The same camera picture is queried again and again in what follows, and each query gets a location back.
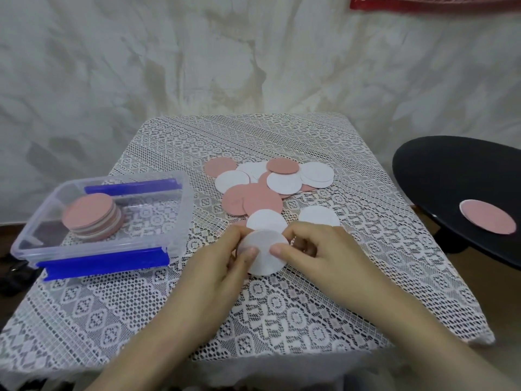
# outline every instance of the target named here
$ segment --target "person's left hand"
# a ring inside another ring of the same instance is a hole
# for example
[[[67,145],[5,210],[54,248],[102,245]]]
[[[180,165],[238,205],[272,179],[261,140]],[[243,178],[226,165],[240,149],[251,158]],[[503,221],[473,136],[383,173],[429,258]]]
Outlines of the person's left hand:
[[[230,226],[215,243],[198,249],[154,318],[156,325],[180,332],[188,354],[216,334],[237,301],[258,250],[248,249],[238,258],[232,251],[250,232]]]

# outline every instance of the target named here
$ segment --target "white disc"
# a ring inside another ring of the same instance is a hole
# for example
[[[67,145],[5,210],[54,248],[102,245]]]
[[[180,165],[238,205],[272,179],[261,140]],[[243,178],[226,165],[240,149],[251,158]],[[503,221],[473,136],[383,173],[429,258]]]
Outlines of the white disc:
[[[335,178],[335,171],[325,163],[308,162],[300,165],[300,171],[304,176],[313,181],[330,181]]]
[[[282,215],[270,209],[257,210],[248,218],[246,226],[253,230],[268,229],[282,233],[288,223]]]
[[[236,170],[242,171],[250,177],[250,182],[258,182],[259,177],[267,171],[266,164],[268,161],[263,162],[246,162],[241,163],[237,166]]]
[[[285,266],[286,262],[269,253],[269,248],[275,243],[289,244],[283,235],[273,230],[256,230],[242,239],[237,247],[237,256],[250,247],[259,249],[248,273],[254,276],[269,276]]]
[[[331,184],[333,184],[334,182],[334,178],[332,180],[329,180],[329,181],[314,181],[306,176],[304,176],[302,174],[302,172],[300,173],[300,180],[301,182],[304,184],[304,185],[309,185],[310,187],[313,187],[313,188],[327,188],[328,186],[330,186]]]
[[[309,206],[300,211],[299,221],[320,223],[322,225],[340,226],[335,211],[324,206]]]
[[[228,189],[235,185],[240,184],[249,184],[250,183],[250,177],[248,177],[248,174],[243,173],[242,171],[238,170],[229,170],[225,171],[224,173],[220,174],[215,179],[215,188],[220,193],[225,193]]]
[[[282,195],[292,195],[297,193],[302,187],[302,180],[299,173],[277,174],[271,173],[266,179],[268,187]]]

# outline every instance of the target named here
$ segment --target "person's right arm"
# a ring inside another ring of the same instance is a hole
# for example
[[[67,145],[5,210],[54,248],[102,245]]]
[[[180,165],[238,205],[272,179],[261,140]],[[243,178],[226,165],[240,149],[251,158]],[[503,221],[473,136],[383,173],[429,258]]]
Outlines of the person's right arm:
[[[293,246],[270,252],[300,270],[325,295],[379,327],[434,389],[518,390],[505,375],[397,286],[341,227],[294,222]]]

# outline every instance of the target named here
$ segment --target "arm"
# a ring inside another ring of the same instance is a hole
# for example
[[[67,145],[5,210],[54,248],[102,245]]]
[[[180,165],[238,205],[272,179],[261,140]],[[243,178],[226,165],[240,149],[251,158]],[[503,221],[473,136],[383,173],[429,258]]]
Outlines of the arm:
[[[343,228],[294,222],[283,234],[295,243],[274,244],[271,253],[379,327],[434,389],[518,389],[385,276]]]
[[[232,251],[250,229],[233,226],[186,263],[163,308],[87,391],[151,391],[225,321],[258,251]]]

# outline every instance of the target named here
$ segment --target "red cloth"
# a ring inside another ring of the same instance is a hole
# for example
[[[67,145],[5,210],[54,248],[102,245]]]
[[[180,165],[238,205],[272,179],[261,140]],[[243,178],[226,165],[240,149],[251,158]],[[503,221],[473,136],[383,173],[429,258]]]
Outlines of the red cloth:
[[[351,0],[351,9],[394,12],[506,12],[521,9],[521,0]]]

